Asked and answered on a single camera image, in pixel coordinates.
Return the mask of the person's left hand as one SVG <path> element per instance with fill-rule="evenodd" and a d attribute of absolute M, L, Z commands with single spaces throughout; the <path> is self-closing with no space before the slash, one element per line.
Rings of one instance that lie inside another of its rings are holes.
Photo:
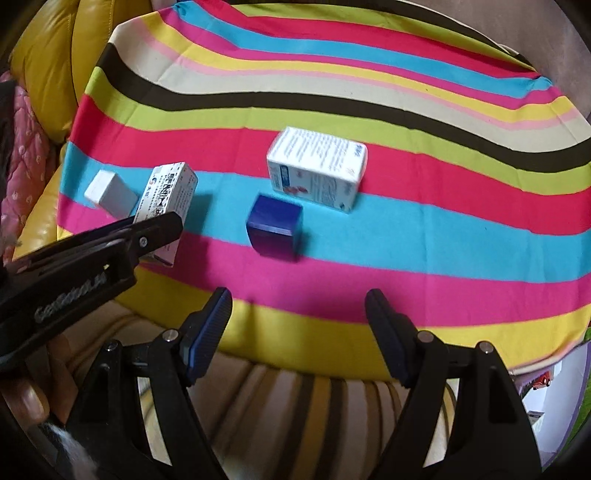
<path fill-rule="evenodd" d="M 51 414 L 65 424 L 77 396 L 76 382 L 67 368 L 71 355 L 68 339 L 60 334 L 47 344 L 50 389 L 46 394 L 29 376 L 11 380 L 1 393 L 23 430 L 45 422 Z"/>

